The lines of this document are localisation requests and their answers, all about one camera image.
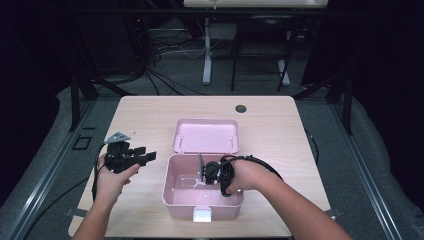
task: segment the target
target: chair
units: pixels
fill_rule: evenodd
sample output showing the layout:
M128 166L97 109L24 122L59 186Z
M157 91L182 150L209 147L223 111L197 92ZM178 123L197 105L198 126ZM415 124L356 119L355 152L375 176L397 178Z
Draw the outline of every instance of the chair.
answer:
M231 91L234 91L236 73L264 73L261 71L237 71L237 61L240 57L275 60L278 70L268 71L265 74L279 74L277 90L280 91L283 85L282 80L289 65L292 45L295 43L296 36L303 25L303 18L288 15L254 15L241 20L237 26L232 49ZM284 61L283 69L280 69L278 61Z

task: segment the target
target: person's left hand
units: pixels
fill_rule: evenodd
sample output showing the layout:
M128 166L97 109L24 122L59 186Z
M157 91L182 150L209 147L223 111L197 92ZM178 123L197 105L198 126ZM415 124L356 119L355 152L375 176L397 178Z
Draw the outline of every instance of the person's left hand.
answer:
M101 168L97 175L97 194L95 203L104 204L105 207L112 208L118 200L124 185L130 183L130 177L136 174L140 168L139 164L134 164L127 170L116 174L112 173L103 166L105 163L105 155L99 157L98 167Z

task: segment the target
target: box handle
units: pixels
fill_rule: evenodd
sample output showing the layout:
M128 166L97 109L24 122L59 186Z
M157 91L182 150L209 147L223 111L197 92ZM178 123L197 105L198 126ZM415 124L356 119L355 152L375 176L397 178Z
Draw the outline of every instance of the box handle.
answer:
M193 222L211 222L212 209L209 206L196 206L193 210Z

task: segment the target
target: table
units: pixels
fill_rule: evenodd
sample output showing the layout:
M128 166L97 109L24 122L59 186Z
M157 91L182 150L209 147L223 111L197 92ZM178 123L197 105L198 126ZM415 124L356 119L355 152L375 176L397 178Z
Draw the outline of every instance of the table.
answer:
M247 111L239 113L238 105ZM239 124L239 155L273 166L294 189L327 211L330 205L293 98L287 96L129 96L121 99L107 132L131 137L131 147L157 151L157 159L131 178L112 210L108 237L224 238L290 236L284 222L257 191L246 191L234 220L194 223L173 219L162 191L177 121L183 118L233 119ZM91 175L79 209L92 205ZM72 236L82 221L74 216Z
M314 8L324 9L328 0L184 0L184 6L190 8ZM209 85L212 72L212 53L210 51L210 23L205 19L205 65L203 68L203 84ZM280 71L284 69L284 61L278 61ZM286 74L283 85L289 86Z

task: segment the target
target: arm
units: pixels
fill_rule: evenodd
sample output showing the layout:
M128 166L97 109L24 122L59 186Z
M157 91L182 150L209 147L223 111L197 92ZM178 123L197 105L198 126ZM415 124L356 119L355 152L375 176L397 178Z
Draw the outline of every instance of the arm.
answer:
M99 158L99 168L104 165L104 155ZM129 178L137 173L140 165L135 164L119 174L111 173L102 167L97 179L97 195L90 211L88 211L73 239L104 239L110 212L118 200Z
M274 173L252 162L236 160L232 164L235 177L227 193L258 190L296 239L351 239L333 219Z

